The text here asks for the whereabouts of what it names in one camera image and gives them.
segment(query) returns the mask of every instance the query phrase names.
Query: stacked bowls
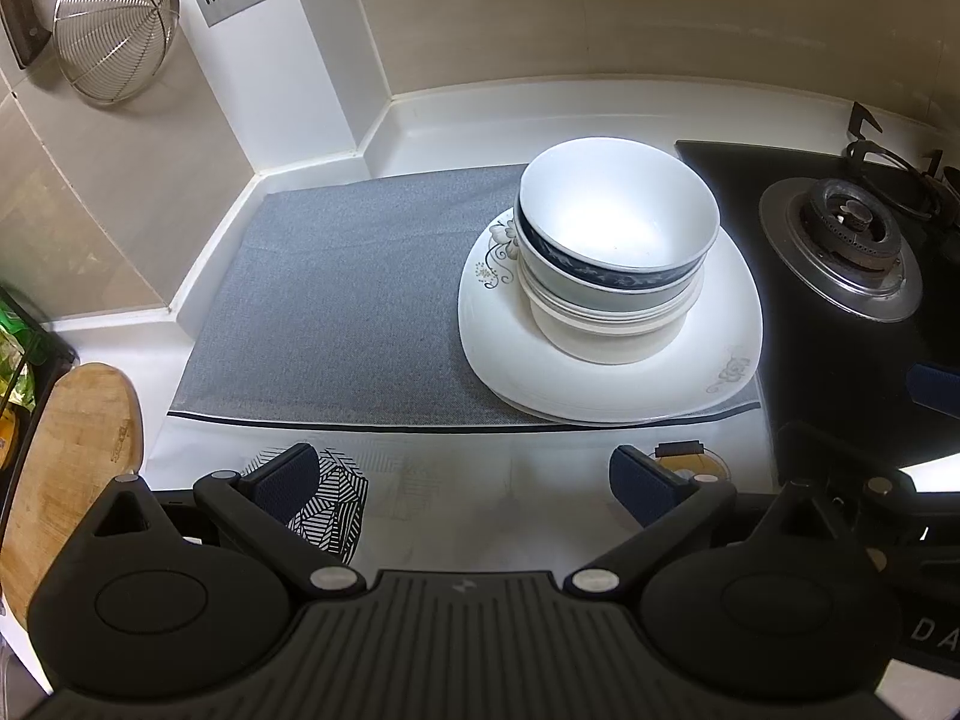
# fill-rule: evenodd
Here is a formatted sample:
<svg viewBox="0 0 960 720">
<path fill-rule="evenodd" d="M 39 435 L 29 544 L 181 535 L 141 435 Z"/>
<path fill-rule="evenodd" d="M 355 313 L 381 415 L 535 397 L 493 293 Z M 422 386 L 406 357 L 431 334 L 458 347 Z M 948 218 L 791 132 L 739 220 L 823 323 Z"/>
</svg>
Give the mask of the stacked bowls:
<svg viewBox="0 0 960 720">
<path fill-rule="evenodd" d="M 649 357 L 677 336 L 720 230 L 699 175 L 618 138 L 560 143 L 536 157 L 514 220 L 536 325 L 562 351 L 604 364 Z"/>
</svg>

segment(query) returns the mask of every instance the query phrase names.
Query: backsplash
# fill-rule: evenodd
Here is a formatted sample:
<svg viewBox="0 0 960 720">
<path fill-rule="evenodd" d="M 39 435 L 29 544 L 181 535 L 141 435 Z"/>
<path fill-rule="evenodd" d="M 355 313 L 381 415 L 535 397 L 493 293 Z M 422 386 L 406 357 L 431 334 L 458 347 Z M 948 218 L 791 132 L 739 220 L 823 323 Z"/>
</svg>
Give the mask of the backsplash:
<svg viewBox="0 0 960 720">
<path fill-rule="evenodd" d="M 960 124 L 960 0 L 361 0 L 392 91 L 656 74 Z"/>
<path fill-rule="evenodd" d="M 34 0 L 49 26 L 56 0 Z M 168 304 L 253 176 L 184 35 L 111 108 L 0 32 L 0 281 L 47 319 Z"/>
</svg>

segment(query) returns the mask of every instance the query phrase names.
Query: gas stove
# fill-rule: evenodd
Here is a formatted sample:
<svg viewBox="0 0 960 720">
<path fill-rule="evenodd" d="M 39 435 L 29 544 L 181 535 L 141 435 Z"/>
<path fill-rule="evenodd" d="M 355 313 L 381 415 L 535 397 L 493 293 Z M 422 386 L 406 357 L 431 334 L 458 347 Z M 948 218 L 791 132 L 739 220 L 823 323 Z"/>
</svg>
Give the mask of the gas stove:
<svg viewBox="0 0 960 720">
<path fill-rule="evenodd" d="M 893 214 L 837 178 L 786 178 L 760 198 L 760 223 L 776 253 L 826 300 L 878 322 L 920 306 L 923 276 Z"/>
<path fill-rule="evenodd" d="M 907 466 L 960 452 L 960 419 L 907 389 L 922 365 L 960 368 L 960 202 L 859 134 L 839 156 L 678 142 L 752 271 L 763 309 L 760 386 L 771 431 L 805 423 Z M 952 169 L 946 169 L 947 176 Z"/>
</svg>

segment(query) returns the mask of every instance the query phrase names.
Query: striped pattern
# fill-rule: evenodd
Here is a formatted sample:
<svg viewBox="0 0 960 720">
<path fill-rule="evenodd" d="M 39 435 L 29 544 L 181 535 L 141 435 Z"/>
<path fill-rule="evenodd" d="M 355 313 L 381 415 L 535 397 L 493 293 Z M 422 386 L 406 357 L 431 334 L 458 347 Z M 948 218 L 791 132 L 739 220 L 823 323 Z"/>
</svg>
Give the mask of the striped pattern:
<svg viewBox="0 0 960 720">
<path fill-rule="evenodd" d="M 259 469 L 286 447 L 271 447 L 257 453 L 244 474 Z M 317 448 L 320 483 L 317 493 L 287 527 L 311 544 L 349 563 L 360 541 L 363 511 L 370 483 L 352 458 L 336 449 Z"/>
</svg>

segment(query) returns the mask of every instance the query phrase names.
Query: gray dish mat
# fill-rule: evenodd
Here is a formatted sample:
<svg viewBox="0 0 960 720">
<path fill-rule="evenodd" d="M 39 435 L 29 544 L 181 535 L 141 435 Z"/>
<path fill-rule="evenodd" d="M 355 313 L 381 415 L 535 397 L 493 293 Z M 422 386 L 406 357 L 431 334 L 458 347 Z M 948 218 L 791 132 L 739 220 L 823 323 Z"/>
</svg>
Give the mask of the gray dish mat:
<svg viewBox="0 0 960 720">
<path fill-rule="evenodd" d="M 170 412 L 224 421 L 542 428 L 464 357 L 457 295 L 524 166 L 272 194 L 251 220 Z M 751 381 L 696 416 L 760 403 Z"/>
</svg>

